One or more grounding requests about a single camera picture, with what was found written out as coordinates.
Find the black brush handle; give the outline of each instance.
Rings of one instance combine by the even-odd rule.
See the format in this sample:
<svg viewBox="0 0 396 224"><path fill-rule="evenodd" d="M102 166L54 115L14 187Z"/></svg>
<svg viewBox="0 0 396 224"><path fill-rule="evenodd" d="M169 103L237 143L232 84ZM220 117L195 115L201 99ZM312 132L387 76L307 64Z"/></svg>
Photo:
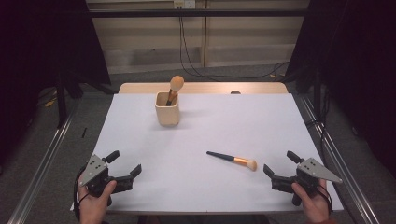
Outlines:
<svg viewBox="0 0 396 224"><path fill-rule="evenodd" d="M217 153L217 152L207 151L206 154L222 158L222 159L224 159L226 161L233 161L233 159L234 159L234 156L224 155L224 154L220 154L220 153Z"/></svg>

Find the makeup brush lying on table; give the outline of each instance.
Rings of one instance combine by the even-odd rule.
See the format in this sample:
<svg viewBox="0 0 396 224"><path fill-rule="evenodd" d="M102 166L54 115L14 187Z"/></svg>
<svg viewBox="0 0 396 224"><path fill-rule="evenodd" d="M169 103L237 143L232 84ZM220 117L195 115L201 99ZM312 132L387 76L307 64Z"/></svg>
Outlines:
<svg viewBox="0 0 396 224"><path fill-rule="evenodd" d="M224 159L226 161L233 161L235 163L247 166L252 171L256 171L256 169L257 169L257 162L255 162L254 160L247 160L247 159L234 157L234 156L229 156L229 155L224 155L224 154L220 154L220 153L217 153L217 152L211 152L211 151L207 151L206 154L211 155L211 156L215 156L215 157L218 157L218 158L222 158L222 159Z"/></svg>
<svg viewBox="0 0 396 224"><path fill-rule="evenodd" d="M180 89L183 87L183 85L184 85L183 77L181 77L181 76L172 77L171 90L169 91L168 101L166 102L166 105L172 104L172 101L177 96L177 92L180 91Z"/></svg>

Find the wall outlet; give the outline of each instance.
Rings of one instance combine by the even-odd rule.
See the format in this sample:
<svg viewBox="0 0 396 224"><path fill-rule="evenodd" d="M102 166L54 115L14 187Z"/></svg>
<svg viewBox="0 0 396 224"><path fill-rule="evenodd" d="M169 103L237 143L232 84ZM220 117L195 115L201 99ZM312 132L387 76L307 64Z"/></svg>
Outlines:
<svg viewBox="0 0 396 224"><path fill-rule="evenodd" d="M195 8L195 0L185 0L183 8Z"/></svg>
<svg viewBox="0 0 396 224"><path fill-rule="evenodd" d="M184 0L174 0L174 8L184 8Z"/></svg>

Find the beige cup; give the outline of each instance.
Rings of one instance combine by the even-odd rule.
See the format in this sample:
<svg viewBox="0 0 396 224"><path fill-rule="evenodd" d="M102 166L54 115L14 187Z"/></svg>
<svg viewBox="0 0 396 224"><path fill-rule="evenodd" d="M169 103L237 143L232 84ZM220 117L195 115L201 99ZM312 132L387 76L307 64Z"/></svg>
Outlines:
<svg viewBox="0 0 396 224"><path fill-rule="evenodd" d="M160 91L157 93L155 109L157 111L158 122L163 126L175 126L180 121L180 111L178 109L178 96L175 97L171 105L166 105L169 92Z"/></svg>

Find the white sheet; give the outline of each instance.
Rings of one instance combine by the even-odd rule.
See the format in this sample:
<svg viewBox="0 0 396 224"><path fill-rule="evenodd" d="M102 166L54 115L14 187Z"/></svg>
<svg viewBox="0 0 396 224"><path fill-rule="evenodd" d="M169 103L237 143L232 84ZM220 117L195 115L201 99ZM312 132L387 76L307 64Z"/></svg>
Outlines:
<svg viewBox="0 0 396 224"><path fill-rule="evenodd" d="M120 157L109 174L128 175L142 164L134 189L113 194L109 211L137 214L258 213L301 210L292 195L273 190L262 171L292 176L288 150L321 162L291 94L181 94L180 123L161 126L155 94L114 96L94 154ZM205 153L254 159L256 172ZM330 182L333 209L343 206Z"/></svg>

